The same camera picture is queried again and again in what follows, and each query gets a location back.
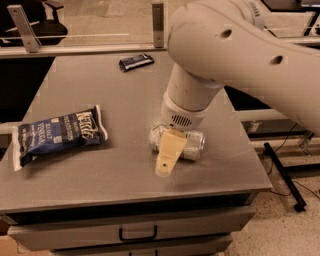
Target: drawer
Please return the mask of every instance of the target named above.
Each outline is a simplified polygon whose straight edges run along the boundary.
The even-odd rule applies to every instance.
[[[13,226],[8,235],[29,250],[53,250],[239,231],[252,206],[64,223]]]
[[[204,256],[224,252],[231,242],[229,235],[202,236],[153,241],[147,244],[59,250],[51,252],[51,256]]]

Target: blue chip bag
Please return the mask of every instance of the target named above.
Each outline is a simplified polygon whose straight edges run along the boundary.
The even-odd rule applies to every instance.
[[[78,113],[22,124],[12,134],[14,170],[20,170],[39,155],[102,144],[107,139],[99,105]]]

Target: silver can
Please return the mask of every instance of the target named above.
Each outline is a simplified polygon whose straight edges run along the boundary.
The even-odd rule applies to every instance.
[[[151,129],[149,134],[149,146],[154,151],[159,152],[162,134],[167,129],[169,128],[164,124],[156,125]],[[187,143],[180,158],[197,161],[200,158],[205,143],[204,134],[199,131],[185,131],[184,135],[187,138]]]

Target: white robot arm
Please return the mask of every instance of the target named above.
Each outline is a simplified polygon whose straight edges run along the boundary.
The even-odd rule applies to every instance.
[[[176,11],[168,51],[175,66],[162,116],[178,130],[205,117],[224,85],[232,86],[320,134],[320,51],[266,34],[254,0],[204,0]]]

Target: gray table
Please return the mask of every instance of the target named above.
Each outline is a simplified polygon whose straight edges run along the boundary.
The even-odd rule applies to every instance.
[[[57,57],[23,122],[78,112],[99,104],[109,139],[104,145],[38,157],[18,172],[12,149],[0,162],[0,214],[173,199],[247,194],[250,204],[271,183],[225,93],[214,99],[198,128],[206,144],[197,162],[181,160],[173,174],[155,174],[151,127],[172,60],[152,52],[155,64],[128,73],[119,59],[130,54]]]

